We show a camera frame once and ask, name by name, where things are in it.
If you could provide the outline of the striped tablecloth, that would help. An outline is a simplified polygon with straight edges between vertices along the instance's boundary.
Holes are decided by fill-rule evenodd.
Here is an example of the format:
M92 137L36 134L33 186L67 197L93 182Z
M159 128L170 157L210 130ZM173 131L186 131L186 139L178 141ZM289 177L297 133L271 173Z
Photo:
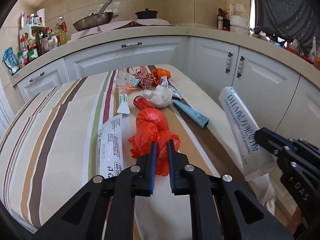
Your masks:
M214 176L243 180L238 147L223 109L177 68L170 83L183 102L209 118L200 128L179 108L163 109L189 161ZM97 132L117 113L117 71L37 93L1 137L1 239L33 234L96 174Z

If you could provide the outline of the steel frying pan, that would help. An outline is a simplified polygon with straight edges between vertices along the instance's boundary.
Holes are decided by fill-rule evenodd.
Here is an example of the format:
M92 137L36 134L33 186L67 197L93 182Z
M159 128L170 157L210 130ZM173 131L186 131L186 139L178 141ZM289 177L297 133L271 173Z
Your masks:
M113 12L105 12L108 6L113 2L113 0L107 0L107 2L100 8L99 11L91 10L88 15L73 24L73 27L77 31L83 31L86 29L91 29L100 25L108 24L112 21Z

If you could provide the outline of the cooking oil bottle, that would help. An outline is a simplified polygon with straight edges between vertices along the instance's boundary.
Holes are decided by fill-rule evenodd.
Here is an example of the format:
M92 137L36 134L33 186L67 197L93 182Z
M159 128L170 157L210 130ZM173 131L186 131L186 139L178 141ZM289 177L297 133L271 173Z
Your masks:
M59 16L55 27L56 36L59 38L60 45L68 42L67 25L63 16Z

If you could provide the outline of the blue white snack bag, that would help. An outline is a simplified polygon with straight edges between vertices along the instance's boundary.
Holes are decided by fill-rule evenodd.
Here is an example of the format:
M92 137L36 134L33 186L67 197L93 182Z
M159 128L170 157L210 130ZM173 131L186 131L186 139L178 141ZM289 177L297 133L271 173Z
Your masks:
M5 50L2 61L8 68L11 75L16 74L20 70L20 65L12 47Z

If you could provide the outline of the red plastic bag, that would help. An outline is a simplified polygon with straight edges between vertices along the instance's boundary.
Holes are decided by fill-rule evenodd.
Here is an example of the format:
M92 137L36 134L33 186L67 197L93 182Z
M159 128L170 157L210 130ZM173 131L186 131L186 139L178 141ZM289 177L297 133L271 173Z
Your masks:
M148 154L151 143L155 142L156 149L156 174L166 177L169 174L168 142L172 140L174 149L180 149L181 141L178 135L169 131L165 115L156 108L141 110L136 117L136 134L128 139L132 148L132 157Z

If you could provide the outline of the white stacked bowls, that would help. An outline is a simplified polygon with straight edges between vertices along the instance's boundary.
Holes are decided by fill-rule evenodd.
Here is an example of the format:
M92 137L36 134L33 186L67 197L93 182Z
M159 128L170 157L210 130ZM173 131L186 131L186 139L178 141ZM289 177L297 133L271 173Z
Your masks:
M242 35L249 35L249 20L238 16L230 16L230 31Z

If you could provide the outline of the red spray can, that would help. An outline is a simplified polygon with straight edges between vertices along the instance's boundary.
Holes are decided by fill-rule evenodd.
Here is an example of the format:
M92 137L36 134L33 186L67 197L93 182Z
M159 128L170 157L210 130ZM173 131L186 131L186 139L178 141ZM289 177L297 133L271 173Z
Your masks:
M154 108L154 105L141 95L138 95L134 98L133 104L141 111L146 108Z

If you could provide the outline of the wall power socket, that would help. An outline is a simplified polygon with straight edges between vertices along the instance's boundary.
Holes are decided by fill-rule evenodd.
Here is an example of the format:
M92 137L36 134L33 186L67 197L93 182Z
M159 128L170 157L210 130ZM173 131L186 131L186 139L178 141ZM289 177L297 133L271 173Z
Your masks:
M236 12L244 12L244 5L236 4Z

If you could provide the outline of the light blue sachet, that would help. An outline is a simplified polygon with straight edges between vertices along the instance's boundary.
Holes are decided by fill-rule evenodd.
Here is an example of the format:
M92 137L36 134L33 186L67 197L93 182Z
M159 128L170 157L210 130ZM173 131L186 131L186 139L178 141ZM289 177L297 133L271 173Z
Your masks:
M190 106L182 103L178 100L172 99L173 105L176 107L178 112L182 115L188 116L193 120L200 128L204 129L209 124L210 119L205 115L201 114L197 110L191 108Z

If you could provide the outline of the white printed sachet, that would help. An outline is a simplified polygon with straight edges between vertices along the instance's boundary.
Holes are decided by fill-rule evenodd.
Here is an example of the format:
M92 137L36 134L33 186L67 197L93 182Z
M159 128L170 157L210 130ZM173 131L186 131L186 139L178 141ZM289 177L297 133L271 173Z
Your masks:
M118 114L108 119L98 131L96 174L104 178L116 177L124 169L122 117Z

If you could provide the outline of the silver foil wrapper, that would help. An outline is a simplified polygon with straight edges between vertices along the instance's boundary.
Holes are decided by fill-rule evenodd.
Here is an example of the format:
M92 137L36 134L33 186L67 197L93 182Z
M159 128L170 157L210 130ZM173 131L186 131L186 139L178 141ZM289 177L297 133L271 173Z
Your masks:
M160 78L159 85L164 87L164 88L169 89L170 91L172 91L172 97L173 98L175 98L177 100L182 100L183 99L183 97L180 94L180 92L169 83L167 76L162 76Z

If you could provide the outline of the white milk powder sachet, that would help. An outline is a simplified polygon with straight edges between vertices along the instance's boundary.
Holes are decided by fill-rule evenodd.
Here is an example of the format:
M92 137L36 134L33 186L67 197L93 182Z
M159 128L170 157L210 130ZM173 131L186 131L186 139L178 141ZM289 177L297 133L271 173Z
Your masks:
M258 145L255 132L259 126L233 87L222 89L219 100L235 137L246 181L271 172L275 167L272 155Z

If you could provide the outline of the dark grey hanging cloth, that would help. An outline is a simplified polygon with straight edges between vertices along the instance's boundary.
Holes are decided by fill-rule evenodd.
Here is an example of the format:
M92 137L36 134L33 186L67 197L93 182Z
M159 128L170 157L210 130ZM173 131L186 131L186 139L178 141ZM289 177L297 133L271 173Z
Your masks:
M255 0L255 33L297 40L304 54L319 40L319 0Z

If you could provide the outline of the red checkered ribbon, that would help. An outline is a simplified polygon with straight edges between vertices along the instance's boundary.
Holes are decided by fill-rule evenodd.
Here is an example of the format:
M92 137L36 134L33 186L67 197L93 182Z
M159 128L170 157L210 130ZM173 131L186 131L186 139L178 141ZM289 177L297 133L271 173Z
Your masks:
M135 79L140 80L139 84L143 89L151 88L153 81L156 79L155 76L151 72L148 72L146 70L145 66L139 66L136 68L127 67L126 71L129 74L133 75L135 77Z

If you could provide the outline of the white spice rack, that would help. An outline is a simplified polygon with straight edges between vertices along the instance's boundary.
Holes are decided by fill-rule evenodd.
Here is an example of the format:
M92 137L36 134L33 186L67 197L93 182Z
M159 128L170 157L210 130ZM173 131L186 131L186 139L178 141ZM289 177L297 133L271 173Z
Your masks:
M19 42L22 44L21 38L25 38L25 40L28 42L29 40L32 40L33 43L36 43L36 33L44 30L46 31L46 27L41 25L35 25L35 24L27 24L24 28L22 28L19 32Z

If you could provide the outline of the clear orange dotted wrapper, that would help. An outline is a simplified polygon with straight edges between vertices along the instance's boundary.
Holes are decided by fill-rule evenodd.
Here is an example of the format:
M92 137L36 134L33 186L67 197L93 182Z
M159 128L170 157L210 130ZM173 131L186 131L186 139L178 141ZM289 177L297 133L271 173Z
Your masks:
M140 79L135 78L134 75L128 73L124 69L120 69L115 80L115 84L119 89L137 90Z

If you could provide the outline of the black casserole pot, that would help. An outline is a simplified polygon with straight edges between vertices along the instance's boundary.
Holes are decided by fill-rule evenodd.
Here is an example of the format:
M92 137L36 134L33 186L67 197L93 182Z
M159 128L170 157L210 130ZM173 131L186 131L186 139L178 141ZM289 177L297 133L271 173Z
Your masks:
M147 20L157 18L158 11L145 8L143 11L138 11L135 14L139 20Z

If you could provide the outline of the dark sauce bottle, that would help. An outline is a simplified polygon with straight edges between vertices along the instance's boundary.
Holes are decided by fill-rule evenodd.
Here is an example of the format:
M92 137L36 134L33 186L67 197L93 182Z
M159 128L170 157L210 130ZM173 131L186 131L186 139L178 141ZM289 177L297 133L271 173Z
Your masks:
M217 29L218 30L223 29L223 11L221 8L219 8L218 15L217 15Z

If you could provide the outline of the pink stove cover cloth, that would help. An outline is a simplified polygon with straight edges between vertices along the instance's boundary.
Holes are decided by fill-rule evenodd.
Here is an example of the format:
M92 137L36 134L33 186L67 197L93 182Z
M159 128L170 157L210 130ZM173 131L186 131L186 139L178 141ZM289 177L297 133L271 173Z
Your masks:
M104 33L108 31L124 29L124 28L150 27L150 26L172 26L172 24L160 18L111 22L108 24L103 24L97 27L92 27L92 28L74 33L71 35L71 42L79 40L84 37L94 35L94 34L98 34L98 33Z

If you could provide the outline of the paper towel roll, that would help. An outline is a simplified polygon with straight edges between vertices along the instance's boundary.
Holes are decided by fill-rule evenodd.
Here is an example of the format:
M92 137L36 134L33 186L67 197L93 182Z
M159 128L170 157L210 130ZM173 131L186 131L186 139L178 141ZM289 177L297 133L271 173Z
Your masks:
M44 8L39 9L36 12L36 14L39 17L40 25L45 26L46 25L46 22L45 22L45 9Z

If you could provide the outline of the green white probiotic sachet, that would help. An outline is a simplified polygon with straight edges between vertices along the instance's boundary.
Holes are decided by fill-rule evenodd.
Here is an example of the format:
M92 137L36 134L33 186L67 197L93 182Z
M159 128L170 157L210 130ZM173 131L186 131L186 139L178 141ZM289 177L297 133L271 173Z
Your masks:
M117 109L118 114L130 114L128 95L125 90L119 91L119 106Z

